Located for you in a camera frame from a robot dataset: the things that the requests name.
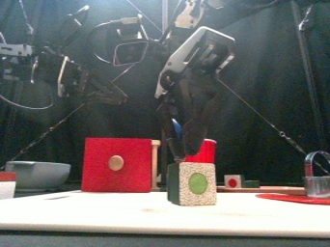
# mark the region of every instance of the red box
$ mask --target red box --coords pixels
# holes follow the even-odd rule
[[[87,138],[81,190],[149,192],[151,162],[151,139]]]

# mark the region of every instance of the small red cup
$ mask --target small red cup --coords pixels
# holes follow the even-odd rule
[[[188,155],[184,162],[212,163],[215,160],[215,147],[216,142],[211,139],[204,139],[201,142],[201,148],[197,154]]]

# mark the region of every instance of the red circle sticker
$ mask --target red circle sticker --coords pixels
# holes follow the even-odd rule
[[[235,188],[237,186],[237,181],[233,178],[231,178],[228,180],[228,185],[229,185],[231,188]]]

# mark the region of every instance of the gray bowl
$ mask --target gray bowl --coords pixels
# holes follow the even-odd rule
[[[8,161],[5,171],[16,173],[17,191],[56,190],[66,181],[70,165],[53,162]]]

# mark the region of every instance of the green circle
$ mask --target green circle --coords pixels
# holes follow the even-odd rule
[[[207,179],[200,173],[195,173],[191,175],[188,184],[191,192],[196,195],[200,195],[205,191],[208,186]]]

